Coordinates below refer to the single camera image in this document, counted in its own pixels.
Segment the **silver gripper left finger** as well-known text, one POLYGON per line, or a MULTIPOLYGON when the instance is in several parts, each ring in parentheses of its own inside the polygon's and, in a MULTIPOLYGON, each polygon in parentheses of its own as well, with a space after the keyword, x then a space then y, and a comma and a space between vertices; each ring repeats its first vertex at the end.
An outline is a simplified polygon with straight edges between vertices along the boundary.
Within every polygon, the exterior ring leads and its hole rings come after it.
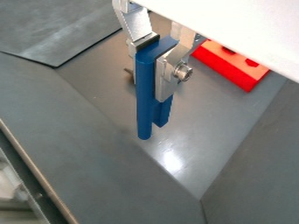
POLYGON ((160 35, 152 30, 145 7, 129 0, 112 0, 112 7, 127 35, 128 55, 135 57, 140 50, 159 40, 160 35))

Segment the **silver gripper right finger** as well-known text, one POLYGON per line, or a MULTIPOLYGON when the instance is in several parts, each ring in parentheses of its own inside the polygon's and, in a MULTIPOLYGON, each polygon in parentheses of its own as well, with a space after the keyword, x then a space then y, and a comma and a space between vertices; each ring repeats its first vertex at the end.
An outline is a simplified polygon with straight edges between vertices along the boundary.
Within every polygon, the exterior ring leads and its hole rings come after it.
POLYGON ((156 59, 155 62, 155 99, 164 102, 173 94, 177 83, 185 82, 192 76, 188 59, 200 44, 200 35, 172 22, 171 40, 177 44, 156 59))

